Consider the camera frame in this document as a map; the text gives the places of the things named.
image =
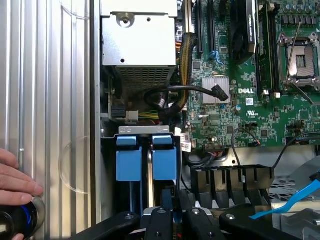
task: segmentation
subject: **capacitor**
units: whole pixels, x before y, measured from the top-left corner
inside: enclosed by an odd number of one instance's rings
[[[301,5],[301,6],[298,8],[298,13],[302,14],[305,10],[306,10],[306,6],[305,6],[305,5]]]
[[[289,12],[290,12],[290,5],[285,6],[285,7],[283,8],[283,12],[284,12],[285,14],[289,13]]]
[[[306,12],[307,14],[311,13],[311,11],[312,11],[312,6],[309,6],[309,7],[307,7],[307,8],[305,9],[305,12]]]
[[[234,112],[236,113],[236,114],[238,114],[240,111],[241,111],[241,106],[240,105],[237,105],[237,106],[235,106],[234,107]]]
[[[293,5],[293,6],[290,8],[290,12],[291,12],[292,14],[295,14],[295,13],[297,12],[297,9],[298,9],[297,5]]]

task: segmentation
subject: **heatsink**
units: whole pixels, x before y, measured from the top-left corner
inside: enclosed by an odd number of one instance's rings
[[[213,96],[202,94],[203,104],[228,104],[231,102],[229,77],[214,76],[214,77],[207,77],[202,79],[202,87],[204,89],[211,90],[216,85],[219,85],[229,98],[226,101],[220,101],[218,98],[215,98]]]

